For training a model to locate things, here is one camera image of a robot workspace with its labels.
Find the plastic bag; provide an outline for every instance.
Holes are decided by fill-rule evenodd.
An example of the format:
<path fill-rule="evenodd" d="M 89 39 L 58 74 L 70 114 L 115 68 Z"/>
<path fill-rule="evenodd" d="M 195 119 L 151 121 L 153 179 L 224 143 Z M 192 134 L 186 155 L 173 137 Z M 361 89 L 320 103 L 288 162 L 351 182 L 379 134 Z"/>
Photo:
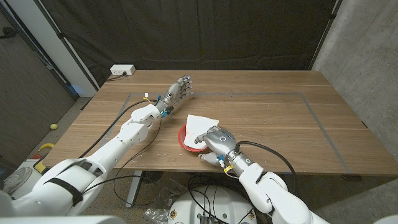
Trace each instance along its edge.
<path fill-rule="evenodd" d="M 148 208 L 144 215 L 153 223 L 167 224 L 172 204 L 186 191 L 188 191 L 186 187 L 170 178 L 165 187 L 162 187 L 159 191 L 158 201 L 151 208 Z"/>

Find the white paper napkin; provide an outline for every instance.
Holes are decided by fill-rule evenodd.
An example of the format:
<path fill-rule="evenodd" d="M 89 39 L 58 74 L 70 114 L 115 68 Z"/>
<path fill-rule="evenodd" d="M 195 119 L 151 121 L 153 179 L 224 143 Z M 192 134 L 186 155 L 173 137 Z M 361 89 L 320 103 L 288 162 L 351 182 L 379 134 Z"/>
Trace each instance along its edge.
<path fill-rule="evenodd" d="M 206 133 L 209 128 L 216 126 L 218 122 L 219 121 L 215 119 L 188 114 L 184 145 L 192 147 L 194 149 L 206 148 L 207 145 L 204 141 L 195 144 L 195 139 L 199 135 Z"/>

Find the metal table leg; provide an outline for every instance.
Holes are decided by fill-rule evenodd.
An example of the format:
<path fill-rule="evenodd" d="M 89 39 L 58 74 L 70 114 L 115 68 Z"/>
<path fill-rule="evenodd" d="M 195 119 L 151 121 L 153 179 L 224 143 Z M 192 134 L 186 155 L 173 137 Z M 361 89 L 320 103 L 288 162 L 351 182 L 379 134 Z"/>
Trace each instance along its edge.
<path fill-rule="evenodd" d="M 134 175 L 141 176 L 142 171 L 141 170 L 136 170 L 134 171 Z M 139 182 L 141 178 L 140 177 L 133 177 L 131 180 L 131 185 L 130 185 L 130 190 L 129 190 L 129 195 L 127 196 L 127 202 L 133 203 L 134 199 L 138 193 L 139 190 Z M 131 208 L 132 205 L 126 203 L 127 208 Z"/>

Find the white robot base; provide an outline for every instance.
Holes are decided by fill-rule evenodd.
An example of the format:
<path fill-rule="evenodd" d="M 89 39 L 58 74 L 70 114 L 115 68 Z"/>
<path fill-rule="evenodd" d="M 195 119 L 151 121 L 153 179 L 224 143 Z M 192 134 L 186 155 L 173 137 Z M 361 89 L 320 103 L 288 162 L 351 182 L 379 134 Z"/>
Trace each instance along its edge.
<path fill-rule="evenodd" d="M 192 195 L 202 207 L 226 223 L 239 223 L 244 217 L 240 224 L 257 224 L 256 215 L 251 211 L 252 205 L 233 190 L 220 186 L 202 186 L 192 190 Z M 174 202 L 168 220 L 168 224 L 214 222 L 217 223 L 195 203 L 189 192 Z"/>

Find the power strip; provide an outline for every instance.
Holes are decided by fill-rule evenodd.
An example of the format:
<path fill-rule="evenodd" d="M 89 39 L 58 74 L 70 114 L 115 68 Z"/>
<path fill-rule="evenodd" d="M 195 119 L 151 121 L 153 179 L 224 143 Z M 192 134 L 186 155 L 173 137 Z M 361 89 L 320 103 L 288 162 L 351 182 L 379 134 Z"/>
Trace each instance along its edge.
<path fill-rule="evenodd" d="M 112 75 L 123 75 L 123 72 L 132 75 L 135 71 L 134 65 L 113 65 L 111 68 Z"/>

